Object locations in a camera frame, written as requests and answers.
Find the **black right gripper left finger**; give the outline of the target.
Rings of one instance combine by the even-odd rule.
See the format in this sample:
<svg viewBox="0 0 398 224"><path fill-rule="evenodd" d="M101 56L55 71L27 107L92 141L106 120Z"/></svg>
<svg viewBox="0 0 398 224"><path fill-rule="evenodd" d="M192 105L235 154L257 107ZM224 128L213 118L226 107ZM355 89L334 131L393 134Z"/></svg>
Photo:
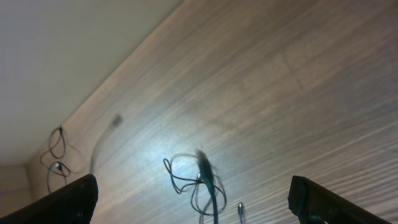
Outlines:
<svg viewBox="0 0 398 224"><path fill-rule="evenodd" d="M1 224L74 223L91 221L98 201L98 185L87 174L38 201L1 218Z"/></svg>

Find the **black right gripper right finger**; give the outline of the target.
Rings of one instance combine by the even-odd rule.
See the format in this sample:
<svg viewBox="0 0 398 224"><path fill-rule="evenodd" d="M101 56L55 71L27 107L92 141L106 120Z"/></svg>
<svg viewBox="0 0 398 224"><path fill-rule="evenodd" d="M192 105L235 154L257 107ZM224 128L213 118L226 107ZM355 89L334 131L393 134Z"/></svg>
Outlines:
<svg viewBox="0 0 398 224"><path fill-rule="evenodd" d="M300 223L389 223L310 179L297 175L292 177L288 203Z"/></svg>

